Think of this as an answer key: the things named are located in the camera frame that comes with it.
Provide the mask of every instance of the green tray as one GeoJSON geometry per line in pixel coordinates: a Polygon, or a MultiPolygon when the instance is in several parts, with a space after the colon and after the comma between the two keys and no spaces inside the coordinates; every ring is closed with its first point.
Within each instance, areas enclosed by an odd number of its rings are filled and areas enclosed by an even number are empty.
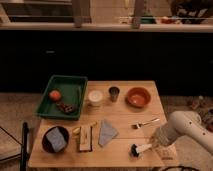
{"type": "Polygon", "coordinates": [[[78,120],[81,114],[86,85],[87,77],[53,75],[37,108],[37,116],[50,119],[78,120]],[[54,89],[60,91],[62,101],[65,104],[77,106],[77,109],[69,114],[60,111],[56,104],[49,99],[49,92],[54,89]]]}

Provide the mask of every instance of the napkin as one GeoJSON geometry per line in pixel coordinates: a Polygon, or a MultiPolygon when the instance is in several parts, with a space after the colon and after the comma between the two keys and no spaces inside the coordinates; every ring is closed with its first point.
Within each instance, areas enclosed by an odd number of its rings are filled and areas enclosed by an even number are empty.
{"type": "Polygon", "coordinates": [[[46,137],[51,143],[52,148],[56,153],[63,149],[67,144],[64,139],[64,136],[58,128],[52,129],[50,132],[47,133],[46,137]]]}
{"type": "Polygon", "coordinates": [[[118,131],[107,120],[101,121],[99,145],[102,147],[118,135],[118,131]]]}

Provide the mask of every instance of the metal cup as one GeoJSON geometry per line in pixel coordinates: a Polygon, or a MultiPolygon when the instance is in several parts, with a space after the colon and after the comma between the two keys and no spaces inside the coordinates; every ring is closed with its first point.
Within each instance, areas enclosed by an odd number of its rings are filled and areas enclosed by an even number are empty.
{"type": "Polygon", "coordinates": [[[118,99],[119,93],[120,93],[120,89],[118,87],[110,87],[109,88],[110,100],[112,102],[116,102],[118,99]]]}

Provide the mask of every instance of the black bowl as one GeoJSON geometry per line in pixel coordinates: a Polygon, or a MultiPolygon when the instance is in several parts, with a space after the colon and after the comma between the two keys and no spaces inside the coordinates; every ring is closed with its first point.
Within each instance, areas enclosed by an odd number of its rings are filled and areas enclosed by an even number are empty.
{"type": "MultiPolygon", "coordinates": [[[[68,144],[69,142],[69,132],[67,131],[66,128],[62,127],[62,126],[55,126],[55,127],[52,127],[50,128],[43,136],[43,139],[42,139],[42,147],[43,149],[48,152],[48,153],[56,153],[50,143],[50,141],[47,139],[47,133],[50,132],[51,130],[53,130],[54,128],[58,128],[60,133],[63,135],[64,137],[64,140],[66,141],[66,143],[68,144]]],[[[61,149],[59,152],[62,152],[65,148],[67,147],[67,145],[61,149]]]]}

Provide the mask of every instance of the wooden table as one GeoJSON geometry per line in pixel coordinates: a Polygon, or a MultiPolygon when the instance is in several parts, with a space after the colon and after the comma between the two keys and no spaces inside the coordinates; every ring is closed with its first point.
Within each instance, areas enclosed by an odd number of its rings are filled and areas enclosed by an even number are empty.
{"type": "Polygon", "coordinates": [[[155,129],[166,122],[164,110],[153,81],[89,81],[86,89],[81,117],[78,121],[42,119],[37,137],[34,142],[29,160],[29,167],[162,167],[177,166],[178,160],[174,146],[160,150],[148,150],[142,157],[130,156],[132,144],[146,144],[155,129]],[[117,102],[109,100],[108,89],[118,86],[120,94],[117,102]],[[132,87],[145,87],[151,94],[151,102],[143,109],[129,106],[125,101],[128,90],[132,87]],[[100,107],[88,105],[88,92],[101,90],[104,94],[103,104],[100,107]],[[160,118],[159,122],[134,130],[131,125],[139,121],[146,122],[153,118],[160,118]],[[119,135],[105,147],[98,145],[100,123],[106,119],[115,127],[119,135]],[[78,152],[76,136],[72,130],[84,124],[97,121],[92,131],[92,152],[78,152]],[[53,126],[64,126],[68,129],[71,139],[65,151],[61,154],[49,154],[42,149],[42,137],[53,126]]]}

